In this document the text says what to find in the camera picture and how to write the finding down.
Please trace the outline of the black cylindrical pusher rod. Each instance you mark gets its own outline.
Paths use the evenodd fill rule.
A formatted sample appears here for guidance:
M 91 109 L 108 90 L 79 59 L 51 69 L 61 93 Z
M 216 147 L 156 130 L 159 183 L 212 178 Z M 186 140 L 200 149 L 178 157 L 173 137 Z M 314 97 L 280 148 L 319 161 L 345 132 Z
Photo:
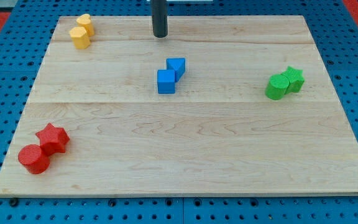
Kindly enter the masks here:
M 154 36 L 157 38 L 166 37 L 168 35 L 167 1 L 151 0 L 151 10 Z

